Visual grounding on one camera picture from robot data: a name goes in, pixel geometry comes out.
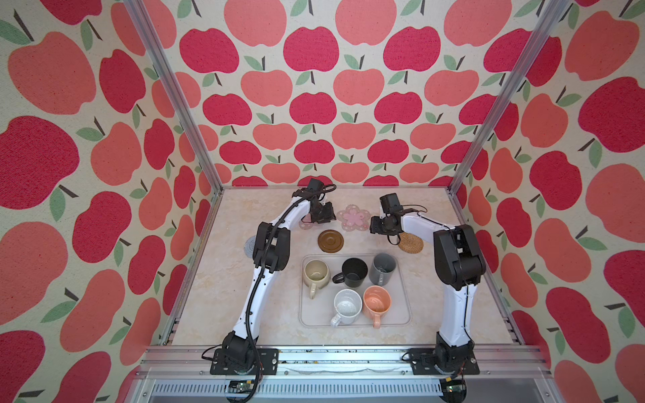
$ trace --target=gray tray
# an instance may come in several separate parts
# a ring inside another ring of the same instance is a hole
[[[321,260],[327,264],[329,267],[330,275],[340,273],[342,270],[342,264],[344,261],[350,257],[357,257],[362,259],[367,263],[368,268],[372,265],[372,260],[376,253],[371,253],[367,255],[337,255],[337,254],[328,254],[328,255],[307,255],[303,259],[302,268],[312,260]],[[399,262],[397,261],[397,269],[392,275],[390,281],[385,285],[385,289],[388,290],[390,296],[392,297],[392,306],[390,310],[381,318],[381,327],[383,326],[403,326],[410,323],[412,320],[412,314],[410,311],[410,303],[408,302],[408,294],[405,291],[405,286],[403,285],[403,274]],[[333,298],[336,296],[338,291],[341,291],[347,287],[344,283],[334,284],[331,279],[329,284],[327,284],[321,290],[316,291],[316,296],[314,299],[309,298],[309,287],[304,285],[302,281],[301,292],[300,292],[300,323],[303,326],[308,328],[320,328],[323,326],[330,326],[330,320],[336,314],[336,311],[333,307]],[[363,293],[367,290],[368,287],[373,286],[370,281],[370,277],[367,276],[360,287],[351,288],[351,290],[356,291],[362,298]],[[362,313],[352,324],[341,324],[341,326],[372,326],[372,320],[368,317],[365,317]]]

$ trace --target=mug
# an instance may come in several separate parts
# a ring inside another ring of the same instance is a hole
[[[360,287],[367,277],[367,264],[357,257],[350,257],[342,264],[342,273],[333,276],[336,284],[344,282],[347,287]]]
[[[381,327],[381,317],[385,315],[392,306],[392,297],[386,289],[381,286],[370,286],[363,293],[363,314],[372,318],[374,328]]]
[[[397,261],[387,253],[379,253],[374,257],[370,268],[370,281],[375,286],[384,286],[392,278]]]
[[[354,290],[338,291],[338,294],[333,298],[333,307],[336,309],[336,316],[330,322],[333,327],[341,323],[353,323],[361,314],[361,296]]]
[[[329,284],[329,268],[321,260],[312,260],[304,265],[303,282],[309,286],[309,298],[313,299],[316,290]]]

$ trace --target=apple print wallpaper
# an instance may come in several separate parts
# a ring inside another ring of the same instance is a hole
[[[511,100],[519,124],[498,125],[462,187],[503,301],[569,403],[645,402],[643,11],[573,2]]]
[[[198,83],[201,102],[186,98],[225,187],[447,184],[539,14],[517,17],[523,0],[163,2],[166,56]],[[532,85],[554,74],[551,49]],[[518,123],[512,104],[499,136]]]
[[[0,20],[0,402],[122,402],[213,192],[123,3],[9,0]]]

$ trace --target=black mounting plate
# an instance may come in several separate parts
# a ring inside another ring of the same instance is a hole
[[[456,375],[454,373],[444,374],[437,370],[435,367],[434,351],[435,349],[433,348],[409,349],[406,361],[409,361],[410,366],[412,367],[412,373],[414,375]],[[477,360],[473,353],[468,355],[463,373],[464,375],[479,375],[479,365],[477,365]]]
[[[259,348],[257,351],[260,353],[260,361],[262,362],[263,374],[264,375],[275,375],[278,369],[278,354],[279,350],[277,348]],[[213,363],[210,365],[210,374],[211,375],[255,375],[257,372],[257,366],[251,368],[246,374],[240,374],[236,372],[231,367],[227,367],[224,364],[222,349],[218,348],[215,350],[213,355]]]

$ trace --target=flower-shaped coaster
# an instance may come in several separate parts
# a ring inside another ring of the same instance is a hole
[[[336,212],[336,218],[341,222],[341,226],[345,231],[369,230],[371,216],[369,211],[361,210],[355,204],[350,204],[345,210]]]
[[[300,222],[298,222],[298,227],[304,229],[304,230],[310,230],[313,228],[313,226],[319,226],[322,224],[318,224],[317,222],[312,222],[312,215],[307,214],[303,217]]]

